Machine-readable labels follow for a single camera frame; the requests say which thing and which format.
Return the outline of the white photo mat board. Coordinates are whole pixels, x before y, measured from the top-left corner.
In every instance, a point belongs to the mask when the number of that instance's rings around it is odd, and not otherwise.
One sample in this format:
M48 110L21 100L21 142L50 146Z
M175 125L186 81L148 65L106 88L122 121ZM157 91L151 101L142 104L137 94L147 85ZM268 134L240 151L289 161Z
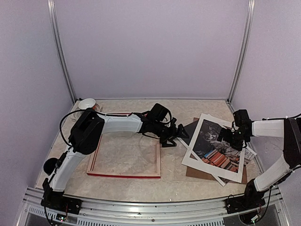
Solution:
M238 151L229 142L218 140L221 130L231 129L231 122L203 113L195 123L182 164L241 183L246 149Z

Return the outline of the wooden red picture frame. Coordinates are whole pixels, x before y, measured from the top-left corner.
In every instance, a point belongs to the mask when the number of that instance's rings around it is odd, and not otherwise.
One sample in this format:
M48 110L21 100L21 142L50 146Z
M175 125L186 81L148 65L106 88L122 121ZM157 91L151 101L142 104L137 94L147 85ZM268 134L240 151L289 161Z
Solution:
M138 134L141 119L125 113L104 116L97 149L90 155L87 174L97 177L159 179L160 144Z

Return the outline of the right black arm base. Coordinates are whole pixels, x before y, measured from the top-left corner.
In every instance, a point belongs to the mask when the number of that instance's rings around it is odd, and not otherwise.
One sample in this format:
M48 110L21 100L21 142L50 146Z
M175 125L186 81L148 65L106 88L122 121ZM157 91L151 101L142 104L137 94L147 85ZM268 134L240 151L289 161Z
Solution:
M250 180L245 187L242 196L229 195L225 200L226 211L228 214L250 210L266 204L264 200L265 192L258 192L254 185L254 179Z

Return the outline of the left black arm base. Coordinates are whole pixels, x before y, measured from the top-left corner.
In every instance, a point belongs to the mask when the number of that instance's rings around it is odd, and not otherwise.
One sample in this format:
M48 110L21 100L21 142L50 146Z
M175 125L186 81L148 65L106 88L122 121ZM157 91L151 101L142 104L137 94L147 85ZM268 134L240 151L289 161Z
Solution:
M42 184L44 194L41 206L71 214L79 214L82 200L64 196L64 192L55 192L49 185L46 178Z

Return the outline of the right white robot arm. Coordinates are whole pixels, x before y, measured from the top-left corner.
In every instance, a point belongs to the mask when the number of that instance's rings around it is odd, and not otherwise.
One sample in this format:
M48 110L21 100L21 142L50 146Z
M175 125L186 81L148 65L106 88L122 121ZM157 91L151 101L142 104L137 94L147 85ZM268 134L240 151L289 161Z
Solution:
M236 119L236 129L221 129L218 141L226 141L232 148L242 151L251 138L259 141L255 149L263 154L276 154L266 170L256 177L251 186L257 192L264 192L286 175L301 165L301 119L282 118L253 121L251 119Z

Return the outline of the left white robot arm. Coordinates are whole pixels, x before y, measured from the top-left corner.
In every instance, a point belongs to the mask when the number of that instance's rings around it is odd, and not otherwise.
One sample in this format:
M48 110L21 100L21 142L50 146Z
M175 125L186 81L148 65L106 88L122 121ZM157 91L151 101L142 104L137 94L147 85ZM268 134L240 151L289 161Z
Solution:
M175 138L189 138L183 125L175 124L176 118L170 117L168 122L163 121L167 114L170 114L169 110L128 115L100 113L91 108L84 110L73 125L69 138L65 140L65 152L59 158L50 158L44 163L43 170L48 178L43 182L43 190L45 193L50 192L48 203L57 210L66 205L65 197L59 193L64 192L79 163L97 149L102 134L131 132L147 136L152 133L162 147L176 146Z

